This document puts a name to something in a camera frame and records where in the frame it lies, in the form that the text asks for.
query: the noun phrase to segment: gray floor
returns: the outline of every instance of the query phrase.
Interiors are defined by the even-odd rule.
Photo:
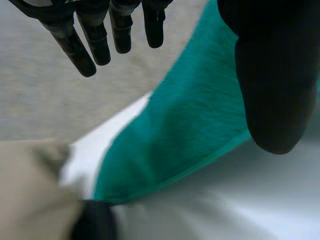
[[[184,48],[205,3],[175,0],[166,11],[159,49],[148,47],[139,7],[132,15],[132,51],[117,54],[109,34],[111,63],[84,78],[37,20],[0,1],[0,141],[71,143],[154,89]],[[108,15],[105,25],[111,29]],[[75,28],[85,42],[78,22]]]

